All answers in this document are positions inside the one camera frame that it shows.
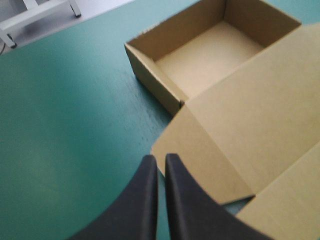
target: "box flap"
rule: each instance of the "box flap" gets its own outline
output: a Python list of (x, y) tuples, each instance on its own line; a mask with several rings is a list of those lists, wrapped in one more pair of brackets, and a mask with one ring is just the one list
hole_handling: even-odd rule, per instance
[[(188, 101), (192, 120), (179, 112), (153, 146), (160, 169), (167, 152), (178, 153), (220, 203), (248, 195), (227, 184), (239, 175), (252, 194), (259, 193), (320, 140), (319, 56), (320, 24), (301, 26)], [(187, 121), (196, 124), (181, 129)], [(217, 152), (238, 174), (219, 167)]]
[(277, 240), (320, 236), (320, 142), (237, 215)]

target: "cardboard box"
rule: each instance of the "cardboard box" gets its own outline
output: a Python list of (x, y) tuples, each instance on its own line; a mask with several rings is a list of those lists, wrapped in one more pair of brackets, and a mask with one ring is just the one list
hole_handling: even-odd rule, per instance
[(320, 236), (320, 23), (303, 25), (186, 102), (152, 147), (275, 239)]
[(254, 196), (320, 141), (320, 23), (301, 26), (189, 100), (152, 147), (219, 203)]
[(136, 77), (175, 115), (300, 22), (261, 0), (201, 0), (125, 44)]

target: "table surface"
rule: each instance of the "table surface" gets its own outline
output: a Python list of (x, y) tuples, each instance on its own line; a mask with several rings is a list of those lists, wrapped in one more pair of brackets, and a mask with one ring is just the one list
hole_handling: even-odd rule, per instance
[[(136, 0), (0, 57), (0, 239), (65, 239), (119, 195), (171, 120), (124, 42), (194, 2)], [(320, 20), (318, 0), (269, 2)]]

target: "box wall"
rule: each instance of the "box wall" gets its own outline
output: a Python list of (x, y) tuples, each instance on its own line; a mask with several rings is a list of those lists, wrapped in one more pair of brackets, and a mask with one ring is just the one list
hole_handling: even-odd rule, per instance
[(227, 0), (224, 19), (265, 47), (301, 25), (261, 0)]
[(221, 21), (225, 7), (226, 0), (201, 0), (129, 44), (157, 61)]
[(185, 99), (186, 96), (172, 81), (167, 79), (162, 71), (158, 70), (151, 59), (128, 44), (125, 45), (125, 50), (135, 76), (170, 114), (175, 115), (181, 107), (181, 99)]

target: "teal tabletop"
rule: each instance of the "teal tabletop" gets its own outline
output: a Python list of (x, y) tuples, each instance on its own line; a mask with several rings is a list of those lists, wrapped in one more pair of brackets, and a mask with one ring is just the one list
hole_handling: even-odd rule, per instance
[[(0, 57), (1, 240), (65, 239), (115, 200), (171, 120), (124, 42), (194, 2), (136, 0)], [(269, 2), (320, 21), (319, 0)], [(159, 177), (157, 238), (167, 240)]]

